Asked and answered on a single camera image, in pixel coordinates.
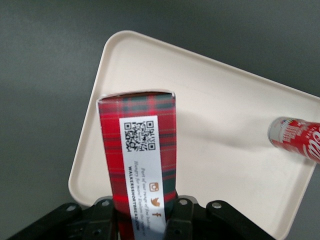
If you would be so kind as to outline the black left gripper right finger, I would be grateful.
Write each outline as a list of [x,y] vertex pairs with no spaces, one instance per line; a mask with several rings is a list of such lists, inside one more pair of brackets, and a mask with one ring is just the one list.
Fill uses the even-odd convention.
[[271,240],[273,237],[223,200],[206,207],[191,196],[175,199],[164,240]]

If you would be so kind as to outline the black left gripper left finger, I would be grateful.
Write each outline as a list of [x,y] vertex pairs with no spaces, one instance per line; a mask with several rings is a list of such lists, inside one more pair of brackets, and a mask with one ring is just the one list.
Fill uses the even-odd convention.
[[111,198],[102,198],[82,209],[77,203],[64,203],[10,240],[114,240],[115,209]]

